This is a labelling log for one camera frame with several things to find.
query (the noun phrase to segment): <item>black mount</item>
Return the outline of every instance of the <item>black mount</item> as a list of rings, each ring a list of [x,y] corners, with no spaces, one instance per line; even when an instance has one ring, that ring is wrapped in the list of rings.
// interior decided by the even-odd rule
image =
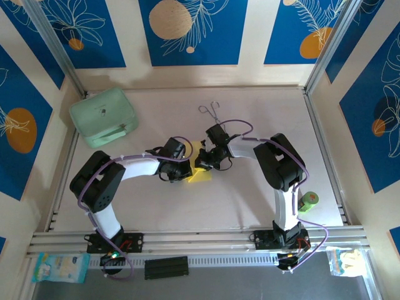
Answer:
[[[111,158],[102,151],[93,153],[71,181],[69,185],[71,192],[78,198],[94,173],[110,160]],[[102,211],[113,200],[124,173],[125,168],[122,165],[112,162],[100,173],[102,178],[100,180],[96,178],[88,187],[82,201],[92,213]]]
[[[143,247],[143,233],[125,233],[124,229],[120,231],[111,239],[111,241],[125,253],[141,253]],[[84,237],[87,241],[87,253],[91,254],[105,254],[100,258],[100,266],[118,266],[125,262],[125,258],[117,254],[115,249],[103,239],[98,233],[88,234]],[[105,269],[105,272],[109,275],[114,275],[120,272],[122,269]]]
[[[299,229],[299,232],[292,236],[291,239],[286,241],[286,244],[282,244],[282,240],[280,237],[276,239],[276,229],[273,230],[256,230],[253,232],[253,240],[254,245],[256,246],[256,250],[286,250],[288,253],[278,254],[279,265],[278,268],[281,270],[288,270],[288,267],[293,268],[298,264],[301,255],[299,253],[292,254],[290,250],[301,249],[304,254],[308,251],[310,247],[309,236],[306,229],[300,229],[301,223],[299,222],[295,230]]]
[[[173,137],[170,137],[164,147],[156,147],[146,152],[162,156],[164,158],[180,158],[184,155],[186,147],[181,142],[177,141]],[[176,181],[181,181],[185,178],[192,176],[192,168],[190,167],[190,161],[167,161],[163,159],[158,159],[160,165],[156,172],[156,175],[163,181],[169,181],[174,183]],[[161,177],[161,174],[167,174],[168,180]]]
[[[219,124],[216,124],[213,127],[209,128],[206,131],[206,134],[210,141],[216,146],[208,152],[204,149],[200,149],[199,156],[196,158],[194,166],[196,168],[203,168],[206,171],[209,171],[212,168],[220,170],[221,161],[226,158],[233,157],[228,149],[229,142],[239,135],[235,134],[229,137],[229,135]]]
[[[285,135],[277,133],[271,140],[287,149],[304,165],[304,161]],[[274,189],[287,192],[289,187],[294,183],[298,183],[303,178],[303,170],[301,167],[285,152],[281,151],[270,142],[265,142],[255,147],[254,153],[256,154],[264,177]]]

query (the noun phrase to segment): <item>robotic arm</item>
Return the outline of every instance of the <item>robotic arm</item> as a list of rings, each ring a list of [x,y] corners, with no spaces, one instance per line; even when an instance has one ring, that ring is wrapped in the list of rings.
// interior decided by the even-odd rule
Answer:
[[[157,147],[146,152],[166,159],[179,159],[184,155],[185,145],[171,137],[164,147]],[[122,160],[119,163],[112,162],[88,187],[82,202],[89,208],[97,226],[108,239],[113,240],[116,236],[123,234],[123,228],[118,222],[111,204],[121,181],[152,175],[158,175],[163,181],[167,181],[161,177],[162,174],[167,174],[169,181],[174,182],[192,175],[189,161],[178,162],[166,159],[143,157]],[[77,198],[94,173],[110,160],[111,158],[102,151],[95,152],[89,158],[69,186]]]
[[[206,133],[207,139],[202,142],[205,149],[200,150],[195,166],[206,170],[220,169],[221,161],[226,158],[256,159],[266,181],[274,188],[274,238],[282,248],[291,244],[301,233],[301,224],[297,218],[298,190],[294,189],[294,185],[303,179],[303,170],[280,148],[288,150],[301,164],[304,165],[304,162],[285,135],[278,133],[271,138],[280,146],[277,147],[257,139],[244,139],[239,135],[229,137],[219,124]]]
[[[272,222],[273,230],[254,232],[254,239],[259,240],[256,242],[256,249],[297,248],[296,239],[308,237],[307,231],[301,229],[301,223],[297,219],[297,189],[294,188],[303,178],[303,170],[298,162],[302,165],[304,162],[291,143],[281,133],[273,136],[272,142],[246,139],[238,134],[229,136],[219,124],[209,128],[206,134],[207,139],[202,142],[204,149],[200,149],[199,156],[195,160],[197,168],[207,171],[220,170],[221,162],[226,158],[256,159],[266,181],[274,188],[276,215]],[[124,244],[124,230],[111,205],[119,183],[125,179],[145,175],[158,175],[160,179],[167,181],[161,177],[163,173],[167,174],[170,182],[180,181],[192,175],[188,160],[168,160],[176,160],[184,155],[185,146],[176,139],[170,138],[164,147],[146,152],[159,158],[141,157],[135,160],[109,162],[111,158],[107,154],[97,151],[74,177],[69,187],[79,198],[95,173],[109,163],[100,172],[100,176],[89,185],[82,202],[90,210],[101,232],[121,249],[123,249],[121,245]],[[297,162],[288,155],[288,152],[297,159]],[[105,252],[112,250],[110,247],[105,249],[107,249]]]

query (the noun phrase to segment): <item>plastic bag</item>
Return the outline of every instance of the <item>plastic bag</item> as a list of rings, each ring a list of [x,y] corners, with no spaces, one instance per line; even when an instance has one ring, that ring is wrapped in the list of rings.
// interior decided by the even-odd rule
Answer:
[[[364,256],[359,249],[326,247],[333,276],[356,277],[367,273]]]
[[[37,259],[32,282],[62,281],[83,283],[88,270],[90,254],[49,255],[41,253]]]

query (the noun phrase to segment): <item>green pencil case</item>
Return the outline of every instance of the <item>green pencil case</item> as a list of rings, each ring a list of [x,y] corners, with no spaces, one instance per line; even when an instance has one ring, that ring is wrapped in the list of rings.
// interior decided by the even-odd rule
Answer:
[[[77,131],[92,148],[125,136],[139,125],[132,104],[119,87],[77,102],[69,112]]]

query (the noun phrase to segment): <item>tape roll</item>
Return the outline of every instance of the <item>tape roll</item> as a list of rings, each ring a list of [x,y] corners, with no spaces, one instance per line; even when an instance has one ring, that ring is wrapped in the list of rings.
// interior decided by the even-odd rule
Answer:
[[[298,209],[302,213],[308,212],[319,202],[318,195],[315,192],[307,192],[300,200]]]

